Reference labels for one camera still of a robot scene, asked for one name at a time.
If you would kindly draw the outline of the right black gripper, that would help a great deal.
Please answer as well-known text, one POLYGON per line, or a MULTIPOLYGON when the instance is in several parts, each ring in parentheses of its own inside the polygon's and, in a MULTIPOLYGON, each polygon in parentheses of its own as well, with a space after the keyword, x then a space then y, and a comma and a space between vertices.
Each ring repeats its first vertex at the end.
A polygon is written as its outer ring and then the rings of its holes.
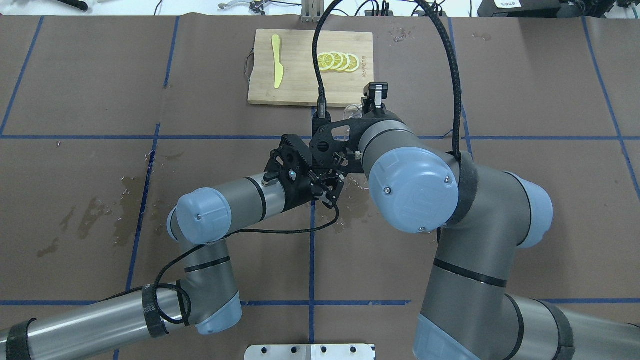
POLYGON ((383 100, 387 99, 389 84, 387 82, 370 82, 363 89, 362 116, 363 117, 386 117, 386 105, 383 100))

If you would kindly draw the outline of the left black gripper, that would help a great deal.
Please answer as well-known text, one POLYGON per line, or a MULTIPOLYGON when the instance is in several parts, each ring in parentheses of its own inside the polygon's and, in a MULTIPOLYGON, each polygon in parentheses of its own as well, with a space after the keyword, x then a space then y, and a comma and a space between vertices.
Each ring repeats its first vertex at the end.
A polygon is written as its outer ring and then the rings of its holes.
POLYGON ((339 197, 345 186, 343 180, 350 173, 349 170, 347 165, 313 162, 314 183, 306 174, 296 173, 295 179, 292 179, 290 170, 279 171, 279 184, 281 184, 285 193, 285 205, 282 212, 301 207, 311 202, 314 198, 316 201, 323 203, 326 208, 334 209, 338 205, 339 197))

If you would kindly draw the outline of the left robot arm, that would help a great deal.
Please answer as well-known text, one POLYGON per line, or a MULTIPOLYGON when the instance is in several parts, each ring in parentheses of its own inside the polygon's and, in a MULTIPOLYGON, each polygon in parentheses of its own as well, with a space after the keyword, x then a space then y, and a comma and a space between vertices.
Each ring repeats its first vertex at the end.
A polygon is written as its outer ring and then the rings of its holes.
MULTIPOLYGON (((1 171, 1 328, 45 321, 153 282, 179 255, 166 218, 183 194, 256 173, 258 165, 160 161, 150 171, 122 166, 9 167, 1 171)), ((101 360, 177 358, 179 346, 240 359, 246 341, 307 341, 310 234, 246 233, 230 239, 231 264, 248 307, 240 325, 216 336, 177 331, 99 356, 101 360)))

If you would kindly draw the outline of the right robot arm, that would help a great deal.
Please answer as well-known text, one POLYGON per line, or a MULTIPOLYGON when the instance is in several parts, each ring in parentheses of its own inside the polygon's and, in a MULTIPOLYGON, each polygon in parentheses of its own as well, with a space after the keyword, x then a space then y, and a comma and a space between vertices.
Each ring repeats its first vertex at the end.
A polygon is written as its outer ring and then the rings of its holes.
POLYGON ((406 233, 441 230, 417 317, 419 360, 637 360, 639 327, 509 295, 518 249, 550 230, 549 194, 514 173, 425 146, 383 100, 386 83, 363 90, 359 140, 371 197, 406 233))

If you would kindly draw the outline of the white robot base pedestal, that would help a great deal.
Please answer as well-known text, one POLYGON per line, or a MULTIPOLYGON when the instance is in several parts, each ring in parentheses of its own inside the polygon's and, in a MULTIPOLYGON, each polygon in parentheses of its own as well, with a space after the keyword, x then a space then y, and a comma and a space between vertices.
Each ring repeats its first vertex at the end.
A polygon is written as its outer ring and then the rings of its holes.
POLYGON ((256 344, 247 348, 245 360, 375 360, 374 344, 256 344))

